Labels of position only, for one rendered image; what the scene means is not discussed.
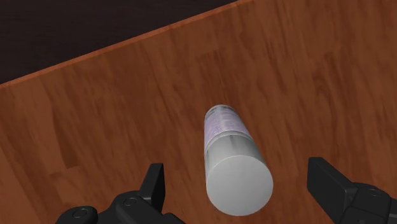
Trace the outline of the white cylindrical bottle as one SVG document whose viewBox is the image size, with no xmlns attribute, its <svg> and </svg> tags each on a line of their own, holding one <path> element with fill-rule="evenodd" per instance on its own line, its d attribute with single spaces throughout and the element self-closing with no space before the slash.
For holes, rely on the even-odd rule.
<svg viewBox="0 0 397 224">
<path fill-rule="evenodd" d="M 222 213 L 247 216 L 270 200 L 270 170 L 231 106 L 213 106 L 205 115 L 204 165 L 207 196 Z"/>
</svg>

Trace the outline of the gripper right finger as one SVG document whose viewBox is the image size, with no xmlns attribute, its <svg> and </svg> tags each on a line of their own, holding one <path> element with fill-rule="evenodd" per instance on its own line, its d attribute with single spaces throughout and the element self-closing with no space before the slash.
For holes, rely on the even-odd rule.
<svg viewBox="0 0 397 224">
<path fill-rule="evenodd" d="M 307 189 L 334 224 L 397 224 L 397 199 L 350 181 L 322 157 L 308 160 Z"/>
</svg>

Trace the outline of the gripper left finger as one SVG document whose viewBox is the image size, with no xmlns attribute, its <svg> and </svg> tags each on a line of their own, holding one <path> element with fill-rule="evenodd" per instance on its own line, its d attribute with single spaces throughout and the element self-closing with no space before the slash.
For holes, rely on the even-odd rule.
<svg viewBox="0 0 397 224">
<path fill-rule="evenodd" d="M 138 191 L 117 195 L 101 213 L 92 206 L 72 207 L 55 224 L 185 224 L 172 213 L 162 213 L 164 200 L 164 165 L 154 163 Z"/>
</svg>

